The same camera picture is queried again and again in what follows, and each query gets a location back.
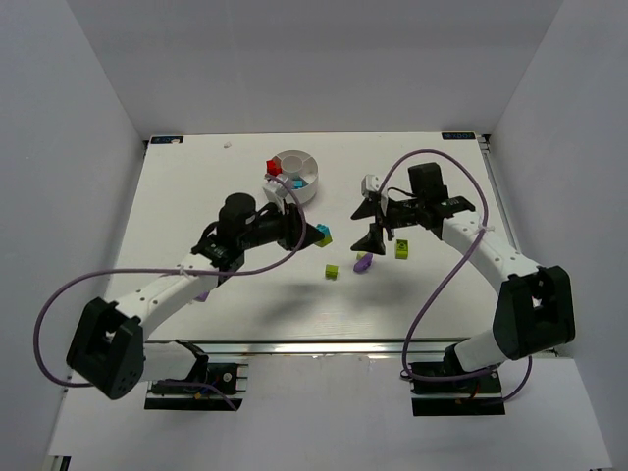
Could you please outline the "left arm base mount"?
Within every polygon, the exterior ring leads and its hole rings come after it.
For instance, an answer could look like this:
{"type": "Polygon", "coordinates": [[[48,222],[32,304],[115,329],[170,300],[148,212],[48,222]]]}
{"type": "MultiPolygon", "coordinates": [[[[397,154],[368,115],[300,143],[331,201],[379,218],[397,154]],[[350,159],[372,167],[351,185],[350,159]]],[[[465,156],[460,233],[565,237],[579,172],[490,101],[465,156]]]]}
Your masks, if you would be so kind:
{"type": "Polygon", "coordinates": [[[246,366],[209,363],[198,379],[163,380],[148,385],[144,409],[182,412],[236,412],[246,392],[246,366]]]}

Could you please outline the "red lego brick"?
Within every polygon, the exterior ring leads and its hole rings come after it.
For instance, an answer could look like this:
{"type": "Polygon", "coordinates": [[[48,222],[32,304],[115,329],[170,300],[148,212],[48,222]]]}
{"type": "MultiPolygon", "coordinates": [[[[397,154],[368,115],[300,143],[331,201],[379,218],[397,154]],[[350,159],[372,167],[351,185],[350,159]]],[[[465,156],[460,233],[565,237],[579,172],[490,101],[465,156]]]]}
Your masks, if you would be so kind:
{"type": "Polygon", "coordinates": [[[276,159],[270,159],[266,161],[266,173],[273,177],[276,177],[282,172],[281,163],[276,159]]]}

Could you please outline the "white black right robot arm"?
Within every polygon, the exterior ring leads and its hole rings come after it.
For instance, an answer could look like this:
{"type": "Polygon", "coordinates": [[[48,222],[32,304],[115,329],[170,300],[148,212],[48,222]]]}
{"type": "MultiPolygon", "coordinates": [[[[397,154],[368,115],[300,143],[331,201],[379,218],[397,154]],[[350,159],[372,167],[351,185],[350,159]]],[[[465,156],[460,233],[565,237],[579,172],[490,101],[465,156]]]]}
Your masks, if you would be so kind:
{"type": "Polygon", "coordinates": [[[489,231],[475,206],[463,196],[450,196],[436,163],[408,171],[409,198],[389,198],[378,177],[361,182],[363,201],[355,220],[369,218],[367,235],[354,251],[383,255],[384,242],[396,229],[421,226],[457,250],[497,294],[489,329],[445,350],[442,377],[471,378],[507,360],[570,343],[576,335],[570,277],[559,266],[543,267],[489,231]]]}

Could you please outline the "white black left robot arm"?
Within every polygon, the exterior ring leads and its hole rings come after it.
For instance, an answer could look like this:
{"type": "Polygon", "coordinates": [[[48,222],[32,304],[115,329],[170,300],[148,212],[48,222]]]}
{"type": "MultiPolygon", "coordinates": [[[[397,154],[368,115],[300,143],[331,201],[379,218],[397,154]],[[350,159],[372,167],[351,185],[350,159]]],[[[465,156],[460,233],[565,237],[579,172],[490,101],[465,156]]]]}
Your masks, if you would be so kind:
{"type": "Polygon", "coordinates": [[[140,382],[211,389],[208,356],[189,341],[147,345],[150,335],[198,296],[224,284],[247,250],[276,243],[294,253],[325,237],[295,204],[262,208],[246,193],[228,196],[217,221],[171,272],[116,300],[87,303],[67,355],[69,366],[110,399],[140,382]]]}

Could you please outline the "teal lego brick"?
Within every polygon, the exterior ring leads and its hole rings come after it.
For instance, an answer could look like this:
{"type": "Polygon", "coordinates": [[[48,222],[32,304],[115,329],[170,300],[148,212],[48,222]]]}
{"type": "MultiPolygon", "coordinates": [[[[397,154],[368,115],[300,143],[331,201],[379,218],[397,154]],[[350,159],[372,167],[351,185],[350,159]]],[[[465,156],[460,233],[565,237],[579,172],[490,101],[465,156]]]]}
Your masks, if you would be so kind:
{"type": "Polygon", "coordinates": [[[307,186],[307,182],[302,179],[292,180],[291,184],[294,190],[299,190],[307,186]]]}
{"type": "Polygon", "coordinates": [[[332,238],[332,236],[331,236],[331,231],[330,231],[330,229],[329,229],[329,227],[328,227],[328,226],[323,225],[323,224],[318,224],[318,225],[316,226],[316,229],[317,229],[320,233],[322,233],[322,234],[324,235],[324,239],[331,239],[331,238],[332,238]]]}

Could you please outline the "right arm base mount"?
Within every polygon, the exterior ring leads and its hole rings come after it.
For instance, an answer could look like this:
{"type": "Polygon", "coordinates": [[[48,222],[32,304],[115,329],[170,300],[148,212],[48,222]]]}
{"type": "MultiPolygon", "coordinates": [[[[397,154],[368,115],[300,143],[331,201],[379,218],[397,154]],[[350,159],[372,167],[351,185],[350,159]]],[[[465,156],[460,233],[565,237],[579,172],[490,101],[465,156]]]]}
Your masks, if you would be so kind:
{"type": "Polygon", "coordinates": [[[409,380],[414,417],[502,416],[505,406],[498,373],[462,381],[409,380]]]}

